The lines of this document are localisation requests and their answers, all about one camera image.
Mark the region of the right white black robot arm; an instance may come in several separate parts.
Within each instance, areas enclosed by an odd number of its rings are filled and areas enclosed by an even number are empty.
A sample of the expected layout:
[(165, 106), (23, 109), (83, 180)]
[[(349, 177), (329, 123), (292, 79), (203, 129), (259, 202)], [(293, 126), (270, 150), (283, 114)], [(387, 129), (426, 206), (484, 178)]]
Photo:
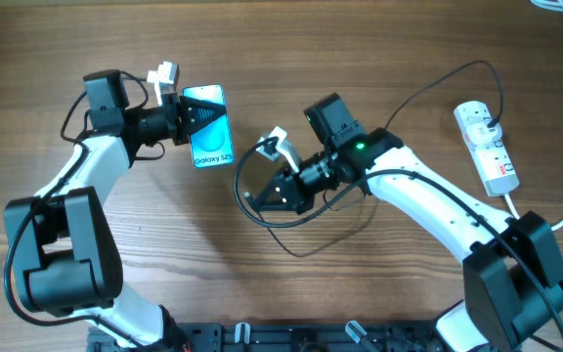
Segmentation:
[(358, 187), (403, 211), (461, 264), (464, 298), (434, 328), (451, 350), (514, 351), (548, 322), (563, 339), (563, 257), (542, 217), (514, 218), (471, 197), (386, 129), (367, 132), (336, 93), (304, 114), (324, 149), (301, 159), (284, 130), (260, 138), (258, 152), (286, 164), (260, 195), (246, 196), (255, 222), (264, 211), (293, 211), (306, 223), (320, 213), (317, 194)]

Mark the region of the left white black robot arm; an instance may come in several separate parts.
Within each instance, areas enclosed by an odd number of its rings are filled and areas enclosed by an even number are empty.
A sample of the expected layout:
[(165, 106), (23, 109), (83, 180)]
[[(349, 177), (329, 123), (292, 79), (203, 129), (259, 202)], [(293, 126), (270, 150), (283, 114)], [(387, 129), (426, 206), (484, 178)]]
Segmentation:
[(141, 160), (140, 147), (192, 136), (227, 113), (219, 92), (208, 98), (175, 91), (179, 69), (150, 74), (159, 104), (129, 105), (119, 69), (90, 73), (82, 94), (90, 108), (74, 152), (34, 196), (4, 209), (9, 249), (4, 291), (22, 320), (38, 327), (86, 321), (132, 351), (190, 351), (193, 343), (170, 313), (124, 282), (122, 261), (103, 205), (117, 181)]

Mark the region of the blue Galaxy smartphone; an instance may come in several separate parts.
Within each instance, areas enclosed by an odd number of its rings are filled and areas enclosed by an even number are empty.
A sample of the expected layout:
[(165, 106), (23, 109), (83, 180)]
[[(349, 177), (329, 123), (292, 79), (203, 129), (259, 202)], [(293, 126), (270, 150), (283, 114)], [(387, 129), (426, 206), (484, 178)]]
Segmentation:
[[(187, 87), (183, 89), (183, 95), (225, 105), (224, 92), (220, 85)], [(217, 167), (233, 163), (235, 154), (228, 116), (224, 114), (194, 133), (191, 137), (191, 150), (196, 168)]]

